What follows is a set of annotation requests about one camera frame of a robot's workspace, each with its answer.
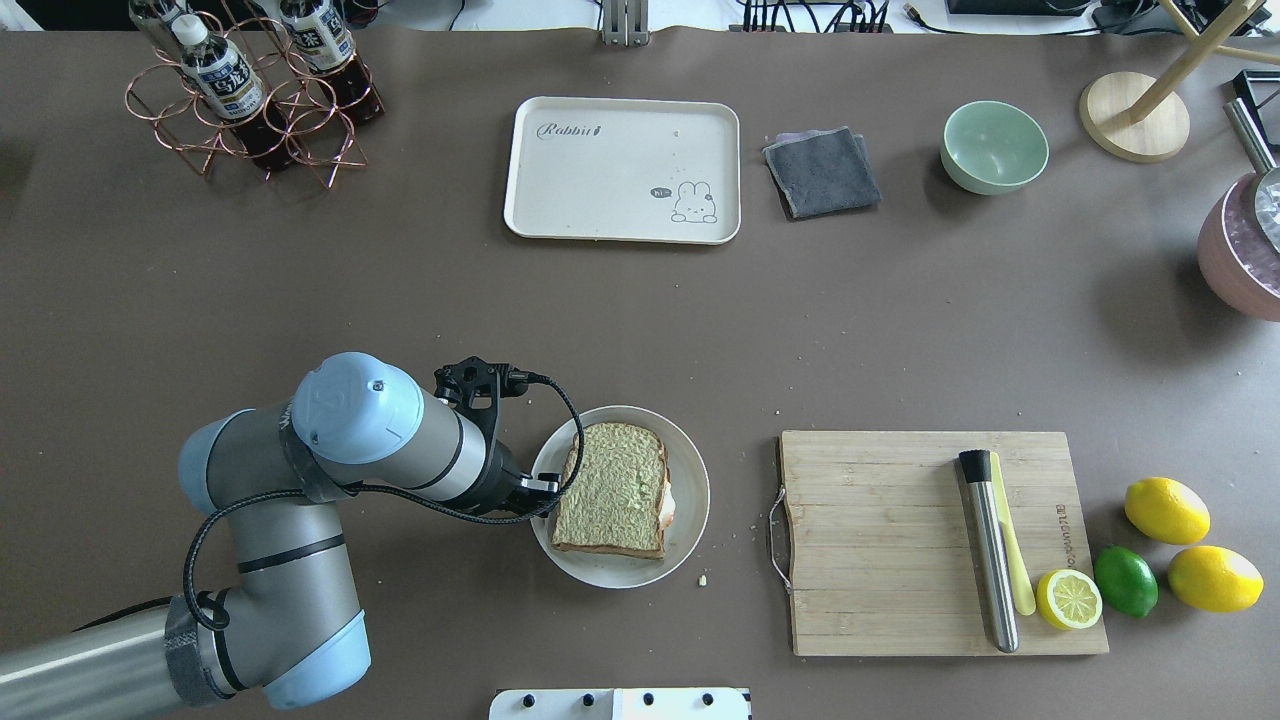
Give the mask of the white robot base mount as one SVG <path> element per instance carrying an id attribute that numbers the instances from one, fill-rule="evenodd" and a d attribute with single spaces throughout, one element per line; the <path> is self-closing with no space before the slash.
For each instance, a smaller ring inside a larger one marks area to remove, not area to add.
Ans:
<path id="1" fill-rule="evenodd" d="M 733 687 L 508 689 L 489 719 L 751 719 L 750 691 Z"/>

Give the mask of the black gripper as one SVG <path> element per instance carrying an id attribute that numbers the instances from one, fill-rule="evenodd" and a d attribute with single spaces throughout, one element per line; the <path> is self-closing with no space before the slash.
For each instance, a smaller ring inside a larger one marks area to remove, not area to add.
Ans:
<path id="1" fill-rule="evenodd" d="M 527 392 L 527 372 L 467 357 L 435 370 L 435 396 L 465 420 L 452 466 L 462 471 L 462 489 L 440 503 L 475 516 L 492 511 L 518 516 L 536 514 L 547 497 L 561 492 L 559 477 L 530 477 L 498 441 L 500 401 Z"/>

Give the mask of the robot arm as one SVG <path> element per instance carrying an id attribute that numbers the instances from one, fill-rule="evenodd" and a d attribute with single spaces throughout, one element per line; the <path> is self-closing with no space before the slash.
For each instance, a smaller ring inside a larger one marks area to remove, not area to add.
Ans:
<path id="1" fill-rule="evenodd" d="M 433 392 L 361 352 L 297 391 L 195 432 L 180 487 L 204 521 L 182 591 L 3 656 L 5 719 L 152 719 L 260 688 L 300 708 L 369 670 L 365 611 L 338 505 L 389 495 L 484 525 L 549 512 L 572 477 L 524 471 L 499 442 L 500 401 L 547 375 L 479 357 Z"/>

